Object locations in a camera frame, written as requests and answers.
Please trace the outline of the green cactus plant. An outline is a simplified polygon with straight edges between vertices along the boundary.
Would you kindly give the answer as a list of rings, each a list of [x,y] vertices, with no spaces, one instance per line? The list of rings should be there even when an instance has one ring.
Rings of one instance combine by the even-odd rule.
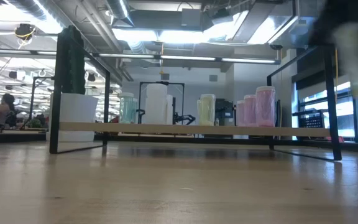
[[[63,41],[63,78],[62,92],[85,94],[85,55],[84,41],[80,31],[69,26],[62,32]]]

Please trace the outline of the black perforated cart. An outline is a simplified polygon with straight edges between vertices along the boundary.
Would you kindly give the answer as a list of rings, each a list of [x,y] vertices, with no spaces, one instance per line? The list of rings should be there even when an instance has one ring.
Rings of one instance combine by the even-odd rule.
[[[292,116],[298,118],[299,128],[325,128],[324,113],[327,112],[327,109],[312,109],[293,113]]]

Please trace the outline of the teal medicine bottle white cap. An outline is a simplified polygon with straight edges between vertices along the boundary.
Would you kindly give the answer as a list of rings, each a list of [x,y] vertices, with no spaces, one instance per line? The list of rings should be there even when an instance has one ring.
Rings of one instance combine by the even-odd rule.
[[[119,102],[119,122],[123,124],[133,123],[134,95],[132,93],[122,92],[119,95]]]
[[[134,98],[132,100],[132,122],[134,124],[137,124],[137,109],[138,109],[138,99],[137,98]]]

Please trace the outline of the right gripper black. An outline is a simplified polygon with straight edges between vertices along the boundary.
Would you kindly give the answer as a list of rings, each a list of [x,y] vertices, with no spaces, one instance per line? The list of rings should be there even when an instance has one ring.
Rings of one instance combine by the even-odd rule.
[[[309,45],[334,45],[334,31],[350,23],[358,24],[358,0],[326,0],[313,23]]]

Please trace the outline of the black frame wooden shelf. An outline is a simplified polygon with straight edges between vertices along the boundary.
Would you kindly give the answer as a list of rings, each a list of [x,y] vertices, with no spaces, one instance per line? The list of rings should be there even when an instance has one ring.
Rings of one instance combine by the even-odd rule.
[[[65,57],[65,48],[67,45],[73,44],[78,50],[83,52],[97,66],[101,65],[94,57],[89,54],[81,45],[73,40],[64,32],[58,34],[57,40],[57,63],[54,76],[53,91],[53,108],[52,117],[50,118],[50,141],[49,153],[58,154],[58,136],[59,131],[97,131],[103,132],[105,137],[103,145],[109,141],[108,134],[111,132],[119,133],[148,133],[148,134],[233,134],[233,135],[252,135],[252,136],[309,136],[309,137],[330,137],[333,150],[332,161],[340,161],[342,159],[341,148],[339,145],[339,135],[337,132],[336,121],[336,103],[333,97],[333,81],[332,76],[327,76],[327,87],[329,88],[329,112],[333,113],[330,118],[329,129],[324,128],[273,128],[273,127],[236,127],[236,126],[187,126],[187,125],[168,125],[168,124],[120,124],[109,123],[105,119],[103,123],[73,123],[60,122],[60,106],[62,94],[62,74],[63,74],[63,58]]]

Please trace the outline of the black background gantry frame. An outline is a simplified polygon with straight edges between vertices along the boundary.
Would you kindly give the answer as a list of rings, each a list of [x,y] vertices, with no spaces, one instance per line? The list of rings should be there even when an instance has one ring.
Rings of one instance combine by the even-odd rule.
[[[42,79],[42,81],[37,84],[37,80],[38,79]],[[29,118],[28,120],[32,119],[33,116],[33,111],[34,111],[34,98],[35,98],[35,89],[40,86],[42,84],[43,81],[45,80],[54,80],[54,77],[33,77],[33,81],[32,81],[32,91],[31,91],[31,96],[30,96],[30,108],[29,108]]]

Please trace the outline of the person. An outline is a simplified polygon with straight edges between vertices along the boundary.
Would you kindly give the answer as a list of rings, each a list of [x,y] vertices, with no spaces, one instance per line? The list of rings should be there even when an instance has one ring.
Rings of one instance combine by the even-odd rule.
[[[8,115],[12,111],[15,111],[14,101],[15,98],[11,94],[6,93],[2,96],[0,104],[0,128],[5,125]]]

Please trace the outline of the black equipment box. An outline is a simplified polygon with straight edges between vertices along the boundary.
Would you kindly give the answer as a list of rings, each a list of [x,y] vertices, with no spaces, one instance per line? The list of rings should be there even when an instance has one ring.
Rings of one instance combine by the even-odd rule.
[[[219,126],[230,126],[234,124],[233,101],[217,98],[215,104],[215,118]]]

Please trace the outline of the silver ceiling duct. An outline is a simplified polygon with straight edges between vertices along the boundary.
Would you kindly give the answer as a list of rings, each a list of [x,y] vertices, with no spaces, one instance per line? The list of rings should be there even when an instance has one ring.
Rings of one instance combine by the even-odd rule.
[[[130,27],[134,27],[134,23],[130,17],[130,6],[127,0],[105,0],[107,7],[111,13],[111,26],[118,21],[122,21]]]

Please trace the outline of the long linear ceiling lamp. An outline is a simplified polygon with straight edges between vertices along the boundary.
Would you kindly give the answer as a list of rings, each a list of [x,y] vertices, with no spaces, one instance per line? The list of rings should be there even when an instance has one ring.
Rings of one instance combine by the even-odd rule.
[[[108,58],[127,58],[127,59],[154,59],[154,60],[191,60],[203,62],[224,62],[224,63],[254,63],[254,64],[268,64],[278,65],[279,60],[259,59],[259,58],[225,58],[225,57],[204,57],[204,56],[181,56],[181,55],[149,55],[149,54],[107,54],[107,53],[92,53],[94,57],[108,57]]]

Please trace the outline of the pink medicine bottle white cap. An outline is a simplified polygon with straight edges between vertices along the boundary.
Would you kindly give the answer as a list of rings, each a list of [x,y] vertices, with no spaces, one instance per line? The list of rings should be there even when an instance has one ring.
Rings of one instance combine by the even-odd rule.
[[[256,96],[255,95],[246,95],[244,97],[244,122],[246,126],[256,126]]]
[[[245,126],[244,121],[244,100],[237,101],[236,104],[236,126]]]
[[[258,126],[275,126],[275,88],[260,86],[255,93],[255,115]]]

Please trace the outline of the green background plant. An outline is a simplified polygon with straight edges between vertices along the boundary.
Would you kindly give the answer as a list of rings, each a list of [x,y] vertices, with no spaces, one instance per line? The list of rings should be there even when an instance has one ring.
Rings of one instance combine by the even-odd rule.
[[[38,114],[36,117],[29,120],[26,126],[29,128],[46,128],[46,117],[44,116],[44,114]]]

